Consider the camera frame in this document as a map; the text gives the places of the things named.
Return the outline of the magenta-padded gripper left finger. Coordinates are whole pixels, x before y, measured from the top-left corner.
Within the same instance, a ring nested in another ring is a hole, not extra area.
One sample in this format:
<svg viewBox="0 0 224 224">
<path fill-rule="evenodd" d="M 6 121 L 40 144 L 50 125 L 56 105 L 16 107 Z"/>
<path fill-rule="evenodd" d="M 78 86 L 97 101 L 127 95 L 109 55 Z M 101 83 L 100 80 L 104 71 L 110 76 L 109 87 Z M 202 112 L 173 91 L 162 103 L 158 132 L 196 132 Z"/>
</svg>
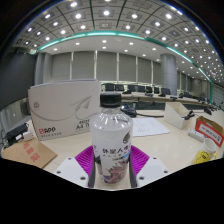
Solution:
<svg viewBox="0 0 224 224">
<path fill-rule="evenodd" d="M 67 157 L 54 174 L 78 186 L 93 188 L 96 175 L 93 147 L 87 147 L 75 157 Z"/>
</svg>

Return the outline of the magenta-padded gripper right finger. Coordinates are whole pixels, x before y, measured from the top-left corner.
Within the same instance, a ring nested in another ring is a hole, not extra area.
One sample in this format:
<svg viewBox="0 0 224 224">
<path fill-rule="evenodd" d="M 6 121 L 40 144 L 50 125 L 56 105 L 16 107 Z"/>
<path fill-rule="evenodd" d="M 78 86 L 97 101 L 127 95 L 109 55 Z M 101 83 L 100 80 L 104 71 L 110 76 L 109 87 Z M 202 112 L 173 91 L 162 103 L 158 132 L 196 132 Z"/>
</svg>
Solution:
<svg viewBox="0 0 224 224">
<path fill-rule="evenodd" d="M 150 157 L 132 146 L 129 158 L 129 178 L 132 188 L 143 187 L 170 174 L 158 157 Z"/>
</svg>

